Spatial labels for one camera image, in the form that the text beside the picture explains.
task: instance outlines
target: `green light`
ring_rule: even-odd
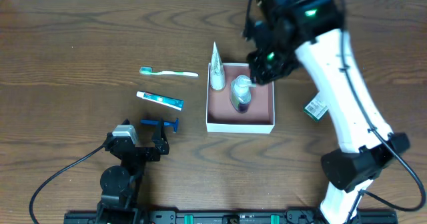
[[[271,61],[273,58],[274,58],[274,53],[268,54],[268,56],[267,56],[268,61]]]
[[[317,9],[308,10],[308,11],[306,11],[306,16],[312,17],[312,16],[316,15],[317,11],[318,11]]]

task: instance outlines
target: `wood grain surface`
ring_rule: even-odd
[[[427,2],[347,0],[356,59],[373,100],[412,142],[404,158],[427,183]],[[247,0],[3,0],[0,5],[0,223],[30,223],[29,200],[62,167],[102,144],[129,118],[144,145],[143,117],[174,120],[168,156],[147,166],[141,203],[193,209],[317,206],[326,180],[320,157],[336,149],[329,117],[302,108],[316,88],[304,69],[276,81],[270,135],[207,133],[207,64],[216,41],[223,61],[254,50],[240,37]],[[254,16],[260,13],[254,8]],[[199,79],[147,77],[186,70]],[[183,99],[179,112],[138,99],[137,91]],[[94,210],[99,178],[119,161],[103,151],[58,176],[35,201],[41,223],[68,210]],[[419,202],[415,183],[393,163],[370,190],[399,205]],[[384,208],[364,197],[360,207]],[[398,213],[427,223],[427,211]]]

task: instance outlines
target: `green tape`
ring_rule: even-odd
[[[280,224],[280,216],[279,215],[272,215],[271,218],[272,218],[272,221],[270,224]]]
[[[184,215],[184,224],[193,224],[193,215]]]

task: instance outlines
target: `open box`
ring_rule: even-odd
[[[224,63],[226,87],[215,91],[210,86],[210,68],[207,68],[206,128],[208,132],[270,133],[275,124],[274,84],[251,87],[252,100],[248,112],[238,113],[230,101],[230,84],[239,75],[250,76],[245,63]]]

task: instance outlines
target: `cardboard box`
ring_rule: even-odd
[[[251,87],[252,100],[246,113],[238,113],[230,101],[230,84],[239,75],[250,76],[245,63],[224,63],[226,87],[215,91],[210,87],[210,67],[207,68],[206,128],[207,132],[263,133],[272,132],[275,124],[274,83]]]

